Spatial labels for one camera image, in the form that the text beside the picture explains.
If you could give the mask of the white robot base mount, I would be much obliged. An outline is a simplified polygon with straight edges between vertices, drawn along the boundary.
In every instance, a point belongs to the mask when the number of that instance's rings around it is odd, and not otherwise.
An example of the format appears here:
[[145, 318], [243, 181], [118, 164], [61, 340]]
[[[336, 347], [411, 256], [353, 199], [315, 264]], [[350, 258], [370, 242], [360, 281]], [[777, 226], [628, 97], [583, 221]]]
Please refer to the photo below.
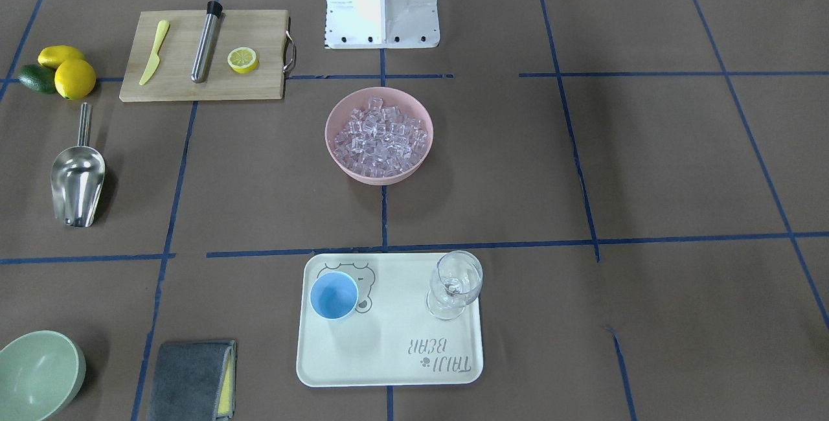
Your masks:
[[327, 49], [431, 49], [440, 40], [438, 0], [326, 0]]

